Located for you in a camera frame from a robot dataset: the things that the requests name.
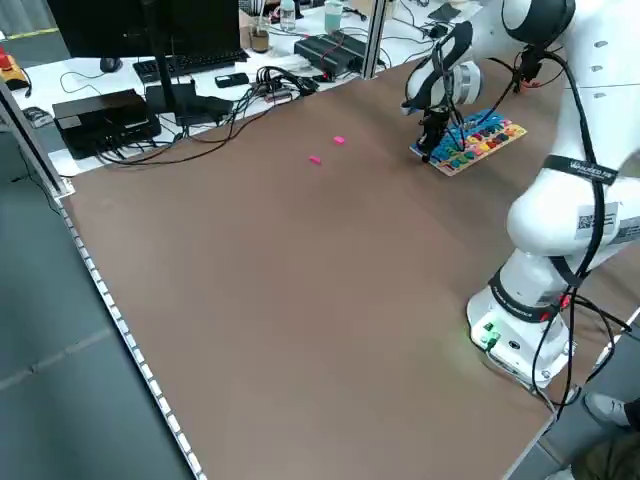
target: robot label sticker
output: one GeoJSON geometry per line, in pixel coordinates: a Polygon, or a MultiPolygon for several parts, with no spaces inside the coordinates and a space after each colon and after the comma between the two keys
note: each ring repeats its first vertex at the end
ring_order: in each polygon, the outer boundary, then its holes
{"type": "Polygon", "coordinates": [[[609,245],[632,242],[640,238],[640,217],[625,218],[620,220],[618,234],[609,245]]]}
{"type": "MultiPolygon", "coordinates": [[[[607,203],[604,206],[604,235],[613,233],[618,217],[618,202],[607,203]]],[[[578,209],[578,228],[576,239],[590,238],[593,230],[593,206],[582,205],[578,209]]]]}

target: keyboard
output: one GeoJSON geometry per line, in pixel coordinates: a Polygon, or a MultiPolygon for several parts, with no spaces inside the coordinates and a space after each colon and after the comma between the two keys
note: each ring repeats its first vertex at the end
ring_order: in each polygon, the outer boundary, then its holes
{"type": "MultiPolygon", "coordinates": [[[[228,52],[218,55],[176,55],[167,57],[167,67],[171,77],[189,75],[192,73],[207,72],[224,67],[232,67],[235,62],[244,61],[249,55],[244,50],[228,52]]],[[[157,82],[160,80],[158,65],[155,60],[145,60],[133,64],[142,83],[157,82]]]]}

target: shoe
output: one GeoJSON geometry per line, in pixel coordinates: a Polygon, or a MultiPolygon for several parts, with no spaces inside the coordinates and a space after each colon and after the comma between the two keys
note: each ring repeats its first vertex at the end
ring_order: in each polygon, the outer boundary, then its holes
{"type": "Polygon", "coordinates": [[[619,427],[628,427],[629,420],[624,411],[624,402],[601,393],[588,393],[584,404],[589,413],[601,422],[615,423],[619,427]]]}
{"type": "Polygon", "coordinates": [[[549,475],[547,480],[575,480],[575,477],[572,475],[571,470],[567,468],[566,470],[549,475]]]}

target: cup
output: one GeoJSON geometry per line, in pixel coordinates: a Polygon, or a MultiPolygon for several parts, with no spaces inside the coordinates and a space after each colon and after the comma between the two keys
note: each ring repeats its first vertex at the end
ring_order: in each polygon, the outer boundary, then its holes
{"type": "Polygon", "coordinates": [[[265,53],[269,50],[269,30],[267,30],[261,18],[251,25],[249,44],[256,53],[265,53]]]}
{"type": "Polygon", "coordinates": [[[342,19],[342,2],[340,0],[327,0],[324,4],[324,30],[331,34],[340,30],[342,19]]]}

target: monitor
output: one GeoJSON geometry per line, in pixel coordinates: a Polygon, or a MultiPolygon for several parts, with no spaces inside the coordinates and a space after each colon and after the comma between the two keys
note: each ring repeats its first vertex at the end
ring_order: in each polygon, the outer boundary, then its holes
{"type": "MultiPolygon", "coordinates": [[[[48,0],[73,57],[154,55],[141,0],[48,0]]],[[[157,0],[165,55],[240,50],[238,0],[157,0]]]]}

